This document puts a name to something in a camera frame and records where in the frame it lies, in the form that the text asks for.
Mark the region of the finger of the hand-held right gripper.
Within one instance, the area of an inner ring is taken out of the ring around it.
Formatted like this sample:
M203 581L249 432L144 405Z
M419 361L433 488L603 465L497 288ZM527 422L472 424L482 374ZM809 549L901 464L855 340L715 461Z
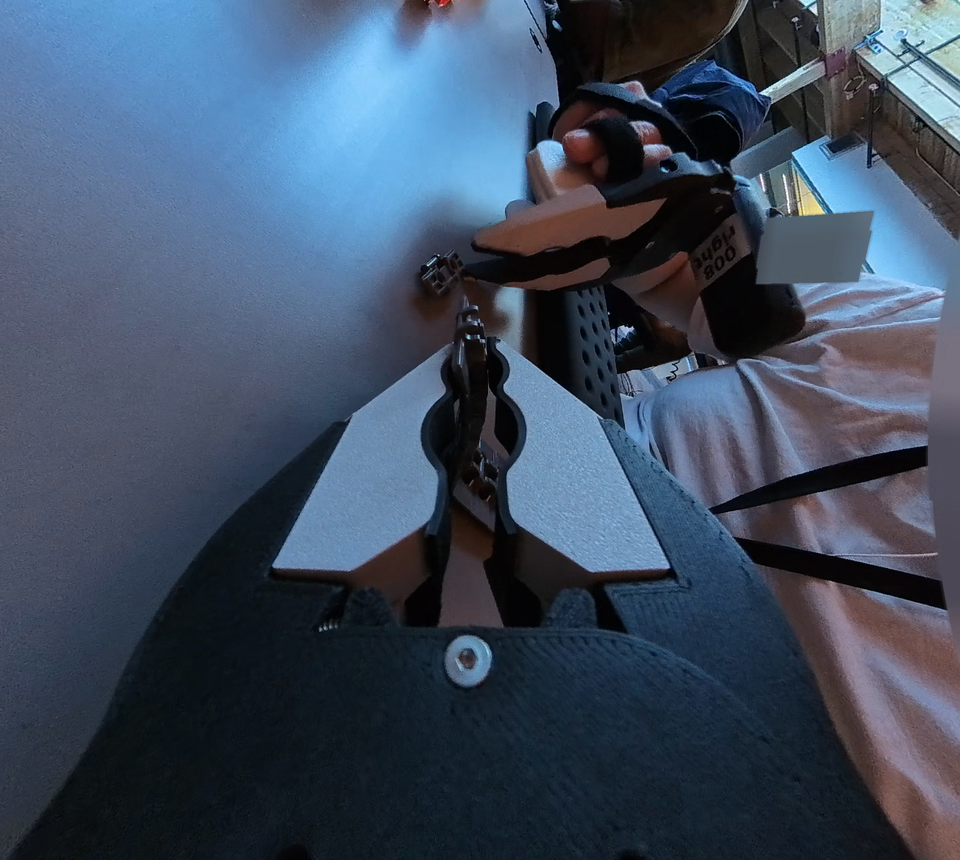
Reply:
M625 249L613 242L581 242L538 251L499 251L492 258L466 263L462 277L534 291L578 289L602 282L625 261Z
M517 209L503 221L477 230L472 248L480 254L532 256L569 249L596 235L608 213L600 190L586 184L534 206Z

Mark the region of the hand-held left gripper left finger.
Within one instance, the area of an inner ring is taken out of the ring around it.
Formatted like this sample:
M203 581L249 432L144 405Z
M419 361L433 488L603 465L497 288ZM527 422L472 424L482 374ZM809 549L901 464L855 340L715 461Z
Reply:
M422 426L445 394L452 345L352 414L272 563L279 577L348 587L418 587L439 476Z

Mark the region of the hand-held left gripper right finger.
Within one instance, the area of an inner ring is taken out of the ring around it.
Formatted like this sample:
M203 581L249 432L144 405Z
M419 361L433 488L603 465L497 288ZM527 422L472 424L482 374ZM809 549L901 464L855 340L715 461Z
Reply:
M494 563L537 600L661 580L670 564L607 423L505 341L487 343L496 481Z

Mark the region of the small black track link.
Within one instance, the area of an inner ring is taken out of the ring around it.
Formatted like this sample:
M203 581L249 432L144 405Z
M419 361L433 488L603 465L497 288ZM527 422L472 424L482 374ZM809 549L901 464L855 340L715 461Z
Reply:
M418 270L418 278L426 294L442 298L463 277L464 264L455 251L433 254Z

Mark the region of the person's right forearm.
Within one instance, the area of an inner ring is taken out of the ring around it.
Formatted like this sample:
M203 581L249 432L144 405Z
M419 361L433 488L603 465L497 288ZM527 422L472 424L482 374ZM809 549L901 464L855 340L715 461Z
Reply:
M685 254L677 254L651 271L618 278L612 284L645 311L683 333L690 350L717 357L719 352L687 259Z

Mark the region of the grey desk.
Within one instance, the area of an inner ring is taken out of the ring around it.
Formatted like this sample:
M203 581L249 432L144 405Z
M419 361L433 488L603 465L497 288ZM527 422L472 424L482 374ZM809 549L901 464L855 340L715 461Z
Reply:
M2 0L2 858L174 582L448 337L522 196L532 0Z

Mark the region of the person's right hand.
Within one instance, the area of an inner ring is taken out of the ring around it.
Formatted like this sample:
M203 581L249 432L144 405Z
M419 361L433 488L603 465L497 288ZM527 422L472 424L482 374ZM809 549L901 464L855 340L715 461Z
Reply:
M600 182L626 182L674 154L698 158L689 132L637 80L574 88L550 122L573 164Z

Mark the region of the black perforated panel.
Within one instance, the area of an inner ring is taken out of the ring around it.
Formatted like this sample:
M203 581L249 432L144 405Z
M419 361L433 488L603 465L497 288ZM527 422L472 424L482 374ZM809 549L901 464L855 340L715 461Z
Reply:
M593 185L588 167L569 163L563 146L548 137L553 108L533 116L535 146L527 158L533 199L539 203ZM534 317L534 362L602 419L624 425L609 311L601 287L538 289L526 293Z

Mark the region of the blue cloth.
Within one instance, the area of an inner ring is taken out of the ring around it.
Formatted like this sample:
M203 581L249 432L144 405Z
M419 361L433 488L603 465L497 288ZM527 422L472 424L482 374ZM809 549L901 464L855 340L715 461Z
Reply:
M772 102L713 60L693 62L651 94L682 126L697 159L729 163L764 122Z

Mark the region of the wooden window ledge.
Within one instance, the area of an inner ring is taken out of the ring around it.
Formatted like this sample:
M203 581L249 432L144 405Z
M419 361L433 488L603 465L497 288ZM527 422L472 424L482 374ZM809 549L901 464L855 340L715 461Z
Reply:
M959 230L959 6L881 0L878 52L858 49L881 85L881 157L953 238Z

